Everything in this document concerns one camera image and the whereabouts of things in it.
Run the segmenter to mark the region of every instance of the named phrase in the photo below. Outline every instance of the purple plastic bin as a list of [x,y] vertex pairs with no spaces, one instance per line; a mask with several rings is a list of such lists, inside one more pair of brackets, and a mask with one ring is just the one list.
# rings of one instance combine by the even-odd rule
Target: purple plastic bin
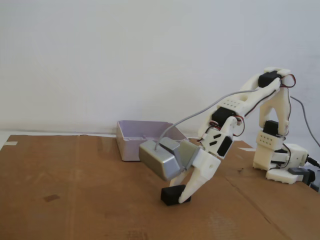
[[[158,140],[165,129],[172,123],[165,121],[130,121],[122,120],[116,123],[116,141],[123,161],[140,161],[139,145],[147,140]],[[188,138],[176,127],[170,129],[165,137],[177,142]]]

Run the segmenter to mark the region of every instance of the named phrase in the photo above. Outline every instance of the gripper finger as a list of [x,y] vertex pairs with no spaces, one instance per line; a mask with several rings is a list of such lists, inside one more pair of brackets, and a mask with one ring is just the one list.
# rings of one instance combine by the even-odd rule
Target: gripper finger
[[179,203],[186,201],[203,184],[210,180],[216,173],[220,163],[221,161],[217,157],[200,149],[192,163],[194,170],[179,198]]

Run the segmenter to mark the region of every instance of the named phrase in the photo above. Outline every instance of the gray cable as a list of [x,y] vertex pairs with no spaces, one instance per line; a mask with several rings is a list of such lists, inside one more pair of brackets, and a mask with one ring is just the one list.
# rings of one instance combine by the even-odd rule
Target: gray cable
[[206,107],[205,109],[201,110],[201,111],[198,111],[190,116],[187,116],[185,117],[184,119],[176,122],[175,124],[171,125],[170,127],[168,127],[166,130],[163,131],[163,133],[161,134],[161,136],[159,137],[159,140],[156,142],[155,144],[155,147],[154,147],[154,150],[157,150],[157,147],[159,145],[159,142],[160,140],[165,136],[165,134],[173,127],[177,126],[178,124],[188,120],[188,119],[191,119],[199,114],[202,114],[203,112],[207,111],[208,109],[212,108],[214,105],[216,105],[218,102],[220,102],[222,99],[225,99],[226,97],[229,97],[231,95],[235,95],[235,94],[243,94],[243,93],[251,93],[251,92],[255,92],[257,90],[246,90],[246,91],[235,91],[235,92],[232,92],[232,93],[229,93],[221,98],[219,98],[219,100],[215,101],[214,103],[212,103],[210,106]]
[[313,138],[313,140],[316,142],[316,144],[318,144],[318,146],[320,147],[320,144],[319,142],[317,141],[317,139],[315,138],[314,134],[312,133],[311,129],[310,129],[310,126],[309,126],[309,123],[308,123],[308,120],[307,120],[307,116],[306,116],[306,111],[305,111],[305,106],[304,104],[299,100],[299,99],[296,99],[295,97],[293,96],[290,96],[290,98],[296,100],[298,103],[301,104],[301,107],[302,107],[302,111],[303,111],[303,116],[304,116],[304,120],[305,120],[305,124],[309,130],[309,133],[311,135],[311,137]]

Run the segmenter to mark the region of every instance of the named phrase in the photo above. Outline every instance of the white 3d-printed robotic arm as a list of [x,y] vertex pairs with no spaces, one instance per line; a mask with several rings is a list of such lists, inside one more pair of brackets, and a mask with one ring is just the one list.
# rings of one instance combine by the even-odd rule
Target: white 3d-printed robotic arm
[[[298,145],[284,144],[291,113],[289,84],[285,82],[288,75],[288,69],[267,67],[264,74],[254,75],[243,85],[241,91],[247,92],[219,101],[199,130],[200,147],[183,142],[179,146],[165,137],[156,149],[153,141],[141,144],[140,160],[162,179],[171,180],[170,187],[180,185],[193,166],[191,178],[178,199],[183,203],[214,176],[221,163],[218,157],[224,159],[233,143],[235,127],[244,130],[245,119],[260,107],[259,126],[263,130],[257,135],[253,167],[267,170],[267,179],[289,184],[302,181],[306,173],[288,170],[303,166],[308,152]],[[272,109],[278,122],[269,119]]]

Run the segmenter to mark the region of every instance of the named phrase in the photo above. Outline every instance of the tape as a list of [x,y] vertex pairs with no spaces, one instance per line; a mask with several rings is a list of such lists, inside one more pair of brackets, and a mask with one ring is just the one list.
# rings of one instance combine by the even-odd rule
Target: tape
[[241,150],[245,150],[245,151],[247,151],[247,152],[255,152],[255,151],[256,151],[256,149],[255,149],[255,148],[239,147],[239,149],[241,149]]
[[15,146],[17,143],[17,141],[6,141],[3,146]]

